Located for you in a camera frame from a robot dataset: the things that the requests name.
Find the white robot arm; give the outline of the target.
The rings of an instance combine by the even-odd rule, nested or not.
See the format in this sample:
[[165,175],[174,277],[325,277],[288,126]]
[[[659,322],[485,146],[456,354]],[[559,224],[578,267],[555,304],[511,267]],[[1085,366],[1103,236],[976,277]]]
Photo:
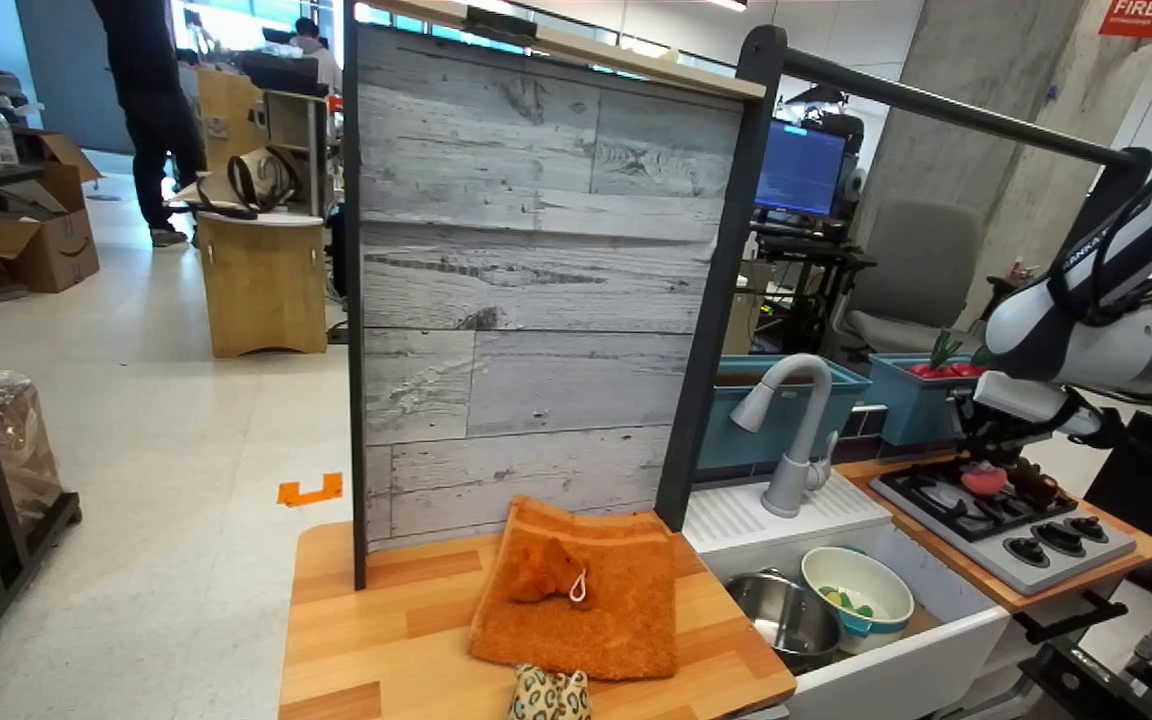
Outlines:
[[1135,446],[1091,396],[1152,410],[1152,175],[985,315],[981,366],[956,403],[966,453],[1006,457],[1051,431]]

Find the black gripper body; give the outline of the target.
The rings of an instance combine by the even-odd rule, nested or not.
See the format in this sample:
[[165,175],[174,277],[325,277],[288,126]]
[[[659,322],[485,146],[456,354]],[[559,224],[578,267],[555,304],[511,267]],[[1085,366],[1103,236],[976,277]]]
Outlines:
[[1042,435],[1035,426],[992,413],[976,402],[956,403],[956,426],[962,426],[962,448],[972,460],[987,460],[987,466],[1011,466]]

